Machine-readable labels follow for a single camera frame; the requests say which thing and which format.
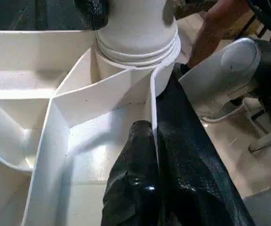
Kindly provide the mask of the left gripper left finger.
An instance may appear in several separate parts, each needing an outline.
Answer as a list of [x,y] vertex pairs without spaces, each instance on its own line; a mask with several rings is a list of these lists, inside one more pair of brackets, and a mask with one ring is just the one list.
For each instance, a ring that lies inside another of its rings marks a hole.
[[135,121],[109,173],[101,225],[156,226],[160,208],[159,172],[151,123]]

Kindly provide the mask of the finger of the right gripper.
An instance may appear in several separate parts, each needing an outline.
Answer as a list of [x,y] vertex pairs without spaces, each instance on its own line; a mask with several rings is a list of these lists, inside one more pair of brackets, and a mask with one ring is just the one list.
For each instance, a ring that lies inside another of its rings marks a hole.
[[87,30],[97,31],[108,24],[108,0],[75,0],[81,23]]

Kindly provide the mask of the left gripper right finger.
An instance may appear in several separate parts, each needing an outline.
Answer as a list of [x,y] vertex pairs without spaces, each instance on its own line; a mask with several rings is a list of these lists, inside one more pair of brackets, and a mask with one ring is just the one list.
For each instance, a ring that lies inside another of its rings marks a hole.
[[209,226],[207,182],[209,171],[201,149],[184,129],[158,126],[159,170],[167,206],[183,226]]

